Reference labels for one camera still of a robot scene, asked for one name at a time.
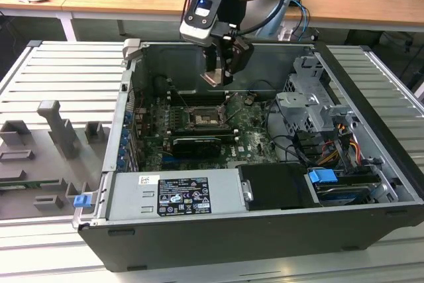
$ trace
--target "red wire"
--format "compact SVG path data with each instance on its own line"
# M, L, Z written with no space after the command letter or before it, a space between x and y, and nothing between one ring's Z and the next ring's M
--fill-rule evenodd
M323 146L323 154L324 154L325 147L326 147L327 145L330 145L330 144L333 144L333 143L334 143L333 141L329 141L329 142L326 142L326 143L324 144L324 146Z

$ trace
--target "green circuit board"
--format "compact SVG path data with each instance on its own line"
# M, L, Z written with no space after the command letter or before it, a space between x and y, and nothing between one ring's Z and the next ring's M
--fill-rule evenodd
M245 163L277 162L274 147L263 127L266 111L261 107L261 102L253 101L251 105L246 105L246 97L246 94L238 94L225 106L225 124L231 130L238 130L238 138L236 142L223 143L220 155L215 158L174 158L172 151L164 145L171 139L170 127L178 130L187 125L187 108L173 107L166 99L155 99L149 103L146 108L148 116L139 136L143 158L140 170L220 169L235 168L237 164ZM207 119L214 121L212 112Z

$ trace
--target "yellow wire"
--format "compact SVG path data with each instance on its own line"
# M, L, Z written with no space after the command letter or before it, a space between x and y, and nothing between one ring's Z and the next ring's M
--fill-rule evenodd
M335 150L334 152L332 152L330 155L328 155L328 157L326 157L326 158L324 158L324 159L322 159L322 161L320 161L319 163L318 163L318 165L322 165L322 164L325 164L326 162L328 162L328 161L330 161L331 159L333 159L334 157L336 157L336 156L338 156L338 152L337 152L337 150Z

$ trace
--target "black plastic cover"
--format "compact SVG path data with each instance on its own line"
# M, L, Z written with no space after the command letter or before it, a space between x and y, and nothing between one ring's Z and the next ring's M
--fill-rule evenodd
M240 178L250 182L253 201L246 203L250 211L315 207L301 164L241 165L238 170Z

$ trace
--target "desk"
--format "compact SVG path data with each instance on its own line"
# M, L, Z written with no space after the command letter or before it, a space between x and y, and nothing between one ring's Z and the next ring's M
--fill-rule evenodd
M302 1L311 11L311 27L424 32L424 0ZM56 17L66 38L77 40L72 19L179 21L183 4L184 0L50 0L27 5L0 0L0 10L12 16ZM289 8L285 25L299 18L299 9Z
M386 31L424 31L424 0L302 0L311 27ZM299 20L289 8L285 21Z

